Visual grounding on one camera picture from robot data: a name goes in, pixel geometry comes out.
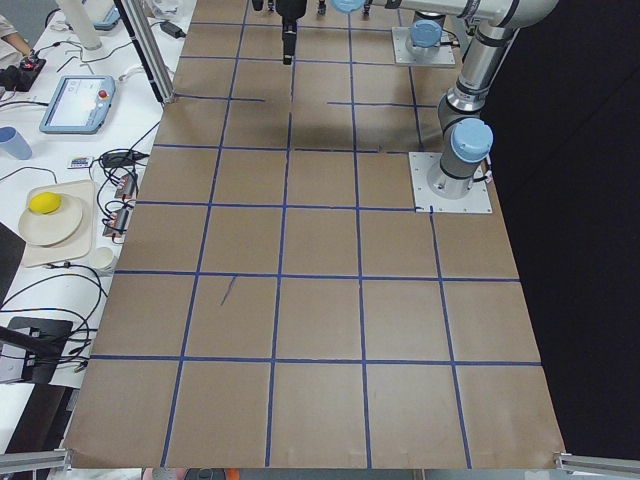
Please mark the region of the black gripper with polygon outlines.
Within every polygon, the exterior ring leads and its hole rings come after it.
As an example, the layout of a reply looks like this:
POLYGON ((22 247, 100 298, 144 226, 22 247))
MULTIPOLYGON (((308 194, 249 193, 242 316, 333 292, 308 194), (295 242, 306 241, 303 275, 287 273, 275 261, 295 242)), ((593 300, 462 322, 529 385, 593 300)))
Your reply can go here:
POLYGON ((297 20, 306 14, 307 0, 277 0, 277 13, 282 17, 282 63, 291 65, 297 43, 297 20))

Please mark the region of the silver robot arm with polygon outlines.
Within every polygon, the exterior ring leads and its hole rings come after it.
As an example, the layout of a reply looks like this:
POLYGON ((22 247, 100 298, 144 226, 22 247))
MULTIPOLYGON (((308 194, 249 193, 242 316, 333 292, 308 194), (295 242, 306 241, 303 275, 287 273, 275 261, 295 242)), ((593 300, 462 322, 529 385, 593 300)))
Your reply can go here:
POLYGON ((426 11, 415 11, 408 29, 406 46, 409 50, 423 51, 438 47, 441 43, 445 15, 426 11))
POLYGON ((480 118, 519 30, 553 1, 384 1, 413 13, 387 33, 352 31, 346 63, 304 62, 294 86, 294 143, 357 151, 411 147, 416 207, 460 209, 491 178, 493 132, 480 118))

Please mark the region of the person's hand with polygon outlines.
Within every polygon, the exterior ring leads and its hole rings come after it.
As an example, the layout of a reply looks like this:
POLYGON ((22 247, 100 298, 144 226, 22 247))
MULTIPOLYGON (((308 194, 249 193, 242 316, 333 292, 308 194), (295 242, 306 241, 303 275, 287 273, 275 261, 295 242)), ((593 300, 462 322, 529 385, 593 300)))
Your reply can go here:
POLYGON ((19 43, 16 46, 16 48, 18 51, 22 53, 24 58, 31 57, 34 55, 34 50, 28 43, 25 43, 25 42, 19 43))

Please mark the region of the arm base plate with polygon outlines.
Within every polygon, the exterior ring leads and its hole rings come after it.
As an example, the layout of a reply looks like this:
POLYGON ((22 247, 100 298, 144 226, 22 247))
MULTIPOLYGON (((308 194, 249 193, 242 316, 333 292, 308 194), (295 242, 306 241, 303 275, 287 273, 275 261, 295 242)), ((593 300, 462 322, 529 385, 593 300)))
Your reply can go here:
POLYGON ((392 28, 394 60, 397 65, 433 68, 453 68, 456 65, 453 49, 447 45, 449 36, 446 33, 442 34, 438 44, 421 47, 413 43, 410 32, 410 27, 392 28))
POLYGON ((467 179, 454 179, 441 170, 441 154, 410 152, 414 209, 424 213, 491 214, 488 186, 482 169, 467 179))

